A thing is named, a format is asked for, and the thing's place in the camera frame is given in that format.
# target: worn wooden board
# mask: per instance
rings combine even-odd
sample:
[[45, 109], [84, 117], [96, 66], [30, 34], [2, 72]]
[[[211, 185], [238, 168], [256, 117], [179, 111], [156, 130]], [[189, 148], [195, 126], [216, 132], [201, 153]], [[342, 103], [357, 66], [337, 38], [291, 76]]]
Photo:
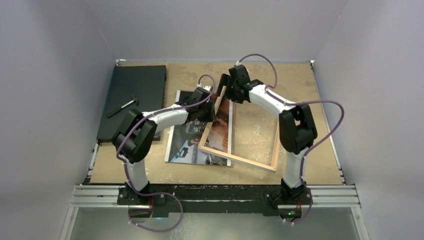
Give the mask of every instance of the worn wooden board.
[[[219, 81], [234, 63], [130, 63], [124, 66], [165, 64], [167, 81], [165, 106], [174, 103], [177, 90], [192, 91], [202, 74], [210, 74]], [[249, 74], [266, 84], [274, 81], [274, 73], [267, 63], [247, 63]], [[286, 99], [301, 102], [319, 99], [315, 79], [309, 64], [276, 64], [278, 85], [273, 91]], [[205, 78], [202, 83], [208, 84]], [[236, 109], [233, 122], [232, 152], [234, 155], [271, 165], [274, 151], [277, 119], [269, 112], [252, 103], [234, 104]], [[328, 133], [323, 109], [320, 104], [311, 105], [318, 138]], [[279, 150], [278, 167], [275, 173], [234, 162], [233, 168], [210, 165], [173, 164], [164, 161], [169, 129], [162, 133], [145, 159], [148, 178], [151, 183], [193, 183], [193, 184], [279, 184], [286, 166], [286, 151]], [[115, 158], [112, 145], [99, 147], [92, 183], [123, 183], [123, 166]], [[341, 184], [330, 140], [326, 140], [309, 155], [305, 177], [308, 184]]]

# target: gray wall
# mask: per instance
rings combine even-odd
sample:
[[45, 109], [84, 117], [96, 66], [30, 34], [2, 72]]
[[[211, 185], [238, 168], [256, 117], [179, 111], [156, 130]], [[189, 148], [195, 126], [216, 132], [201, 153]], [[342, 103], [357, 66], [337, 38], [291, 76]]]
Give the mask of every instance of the gray wall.
[[373, 240], [424, 239], [423, 9], [349, 1], [314, 65], [322, 98], [345, 106], [335, 146]]
[[0, 239], [58, 239], [114, 59], [81, 0], [0, 3]]
[[87, 0], [117, 58], [315, 59], [348, 0]]

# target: hammer handle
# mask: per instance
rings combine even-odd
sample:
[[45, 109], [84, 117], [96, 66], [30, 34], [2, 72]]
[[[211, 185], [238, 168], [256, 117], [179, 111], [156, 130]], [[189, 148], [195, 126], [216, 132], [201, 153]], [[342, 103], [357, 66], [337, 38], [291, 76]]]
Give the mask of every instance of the hammer handle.
[[110, 111], [106, 114], [106, 118], [111, 118], [112, 116], [114, 116], [115, 114], [119, 113], [123, 108], [122, 107], [118, 107], [116, 109], [114, 109], [113, 111]]

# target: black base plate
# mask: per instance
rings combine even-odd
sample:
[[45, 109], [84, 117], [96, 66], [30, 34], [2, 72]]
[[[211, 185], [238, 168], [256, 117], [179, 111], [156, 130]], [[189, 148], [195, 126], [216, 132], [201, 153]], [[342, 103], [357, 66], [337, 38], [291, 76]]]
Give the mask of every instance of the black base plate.
[[[240, 213], [280, 216], [278, 205], [296, 205], [299, 198], [308, 205], [310, 199], [302, 191], [296, 198], [282, 197], [281, 185], [224, 185], [224, 184], [148, 184], [143, 193], [166, 192], [175, 195], [184, 213]], [[180, 207], [171, 196], [153, 197], [153, 218], [165, 218], [179, 213]], [[149, 198], [136, 195], [130, 188], [119, 189], [118, 205], [148, 205]]]

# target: photograph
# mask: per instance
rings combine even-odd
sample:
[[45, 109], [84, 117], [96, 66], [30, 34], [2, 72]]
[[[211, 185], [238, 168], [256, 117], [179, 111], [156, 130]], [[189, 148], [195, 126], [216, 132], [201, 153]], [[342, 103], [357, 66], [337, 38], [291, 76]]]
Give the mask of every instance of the photograph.
[[[193, 92], [177, 91], [175, 101], [178, 102], [191, 96]], [[206, 146], [226, 153], [231, 153], [233, 103], [228, 99], [222, 99], [216, 113], [216, 121], [212, 123]], [[219, 156], [214, 156], [198, 150], [202, 133], [207, 122], [191, 121], [170, 128], [168, 145], [166, 148], [165, 162], [231, 166], [231, 161]]]

